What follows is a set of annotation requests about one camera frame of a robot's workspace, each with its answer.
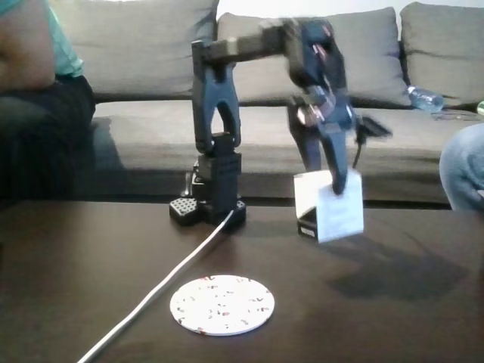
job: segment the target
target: person's arm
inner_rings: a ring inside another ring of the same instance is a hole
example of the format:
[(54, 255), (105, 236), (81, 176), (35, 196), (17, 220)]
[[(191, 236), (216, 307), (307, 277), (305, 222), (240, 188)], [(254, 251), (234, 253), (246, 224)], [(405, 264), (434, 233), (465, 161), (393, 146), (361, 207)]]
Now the person's arm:
[(54, 82), (54, 51), (43, 0), (0, 0), (0, 93)]

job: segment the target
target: sofa cushion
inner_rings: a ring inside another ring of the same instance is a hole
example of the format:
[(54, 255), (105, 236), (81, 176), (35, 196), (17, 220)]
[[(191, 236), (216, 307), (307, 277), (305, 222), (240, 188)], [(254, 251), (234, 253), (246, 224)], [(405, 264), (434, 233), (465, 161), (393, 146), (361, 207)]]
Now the sofa cushion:
[[(393, 8), (326, 17), (334, 27), (346, 63), (349, 94), (356, 107), (408, 107), (399, 60), (398, 29)], [(259, 17), (224, 14), (218, 39), (258, 32)], [(286, 60), (270, 57), (238, 64), (234, 81), (242, 104), (281, 104), (299, 92), (289, 79)]]
[(484, 8), (415, 2), (401, 16), (410, 82), (475, 110), (484, 100)]
[(218, 0), (51, 0), (100, 101), (186, 98), (191, 42), (213, 39)]
[[(361, 154), (358, 169), (363, 174), (365, 199), (446, 203), (439, 180), (440, 151), (459, 129), (479, 120), (438, 121), (419, 110), (358, 112), (372, 115), (394, 132), (391, 139), (370, 140)], [(292, 197), (293, 174), (304, 168), (287, 128), (286, 109), (242, 107), (240, 117), (241, 194)], [(178, 194), (184, 173), (198, 155), (192, 119), (190, 101), (98, 105), (93, 139), (76, 159), (78, 197), (145, 196), (153, 200)], [(221, 129), (217, 115), (213, 131)], [(348, 136), (349, 161), (355, 156), (353, 139)]]

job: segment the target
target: black robotic arm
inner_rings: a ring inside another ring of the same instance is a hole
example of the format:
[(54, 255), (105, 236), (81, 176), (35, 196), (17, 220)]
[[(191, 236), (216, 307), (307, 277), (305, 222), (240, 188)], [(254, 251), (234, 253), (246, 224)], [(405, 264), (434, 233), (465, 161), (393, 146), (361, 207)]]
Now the black robotic arm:
[[(192, 55), (194, 131), (200, 156), (185, 195), (170, 204), (171, 216), (183, 225), (200, 218), (215, 224), (234, 209), (245, 219), (237, 194), (241, 157), (235, 152), (241, 137), (232, 71), (238, 62), (285, 56), (289, 77), (302, 90), (287, 103), (290, 133), (307, 171), (321, 169), (322, 144), (336, 194), (343, 193), (346, 185), (346, 133), (351, 129), (365, 133), (369, 128), (375, 134), (388, 133), (371, 119), (363, 122), (353, 111), (346, 94), (344, 59), (328, 22), (288, 19), (262, 24), (253, 36), (194, 42)], [(216, 109), (224, 132), (213, 135)]]

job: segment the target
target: round coaster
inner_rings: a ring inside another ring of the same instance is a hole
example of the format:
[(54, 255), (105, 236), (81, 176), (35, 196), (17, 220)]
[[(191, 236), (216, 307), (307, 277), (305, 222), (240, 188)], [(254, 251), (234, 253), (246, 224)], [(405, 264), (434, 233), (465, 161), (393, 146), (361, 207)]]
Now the round coaster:
[(189, 282), (173, 294), (173, 318), (195, 333), (224, 337), (263, 325), (274, 311), (272, 293), (249, 278), (218, 275)]

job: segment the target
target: small white box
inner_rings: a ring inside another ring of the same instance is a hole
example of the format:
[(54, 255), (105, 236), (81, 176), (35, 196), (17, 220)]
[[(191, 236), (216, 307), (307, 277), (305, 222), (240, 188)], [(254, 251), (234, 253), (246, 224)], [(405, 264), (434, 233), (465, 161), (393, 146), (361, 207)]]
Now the small white box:
[(298, 230), (320, 244), (360, 234), (365, 229), (361, 175), (349, 169), (341, 195), (333, 192), (332, 181), (329, 170), (294, 176)]

